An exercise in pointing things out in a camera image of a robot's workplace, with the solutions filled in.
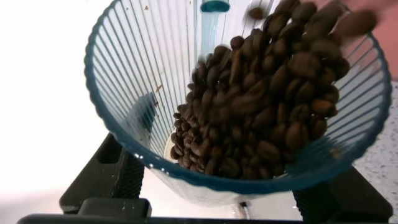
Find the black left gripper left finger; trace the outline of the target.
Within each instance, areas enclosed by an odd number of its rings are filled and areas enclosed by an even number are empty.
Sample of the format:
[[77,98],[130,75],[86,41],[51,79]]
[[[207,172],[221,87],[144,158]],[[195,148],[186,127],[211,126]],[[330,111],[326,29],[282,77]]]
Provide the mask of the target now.
[[77,214],[89,198],[139,198],[144,165],[108,134],[93,157],[60,197],[64,214]]

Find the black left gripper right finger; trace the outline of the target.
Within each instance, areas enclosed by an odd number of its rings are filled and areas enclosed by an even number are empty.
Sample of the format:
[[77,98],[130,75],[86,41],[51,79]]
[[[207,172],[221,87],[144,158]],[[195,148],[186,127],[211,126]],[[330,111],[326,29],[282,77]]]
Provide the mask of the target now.
[[354,167],[293,195],[305,223],[387,223],[393,216],[392,205]]

